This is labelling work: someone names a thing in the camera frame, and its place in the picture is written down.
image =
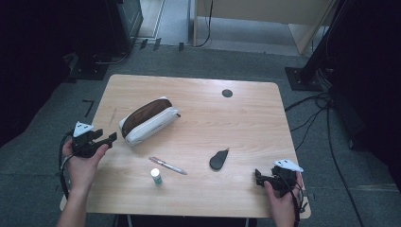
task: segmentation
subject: wrist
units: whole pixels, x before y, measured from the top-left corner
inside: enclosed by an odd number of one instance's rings
[[[70,190],[70,197],[87,197],[89,194],[89,190],[91,189],[90,186],[84,187],[84,186],[80,186],[80,187],[71,187]]]

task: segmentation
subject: wooden panel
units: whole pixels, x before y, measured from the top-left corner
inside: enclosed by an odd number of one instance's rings
[[[209,16],[212,0],[196,0],[198,16]],[[212,17],[315,25],[332,0],[215,0]]]
[[[224,89],[233,96],[224,97]],[[118,122],[160,96],[167,96],[182,117],[129,147]],[[99,164],[88,212],[267,218],[268,198],[256,186],[254,170],[270,175],[274,160],[298,162],[274,83],[114,75],[93,123],[105,135],[118,131],[118,139]],[[212,170],[210,158],[226,148],[224,167]],[[188,175],[157,166],[150,156]],[[150,176],[155,167],[161,170],[161,186]],[[307,206],[302,217],[309,216]]]

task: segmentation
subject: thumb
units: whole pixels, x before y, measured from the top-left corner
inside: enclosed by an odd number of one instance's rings
[[[100,159],[106,154],[107,149],[109,149],[108,144],[104,144],[97,149],[94,156],[98,159],[98,161],[100,161]]]
[[[268,181],[265,181],[264,185],[265,185],[265,188],[266,188],[266,193],[268,194],[268,198],[269,198],[270,204],[275,203],[277,198],[274,195],[274,190],[273,190],[273,187],[271,186],[271,183],[268,182]]]

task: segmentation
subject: wooden table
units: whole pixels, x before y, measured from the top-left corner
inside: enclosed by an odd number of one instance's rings
[[[223,96],[225,89],[233,96]],[[118,122],[160,96],[182,117],[128,146]],[[297,163],[278,87],[269,82],[114,75],[93,124],[104,136],[118,131],[118,139],[99,164],[88,199],[91,213],[268,218],[268,198],[255,184],[254,170],[270,175],[274,160]],[[223,168],[212,170],[210,158],[226,148]],[[188,175],[158,166],[150,156]],[[150,176],[155,167],[161,186]],[[307,206],[302,218],[309,216]]]

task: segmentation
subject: pencil case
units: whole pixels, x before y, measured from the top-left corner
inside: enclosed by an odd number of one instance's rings
[[[180,117],[178,109],[173,107],[165,96],[162,96],[122,119],[119,122],[119,128],[128,144],[135,146],[178,117]]]

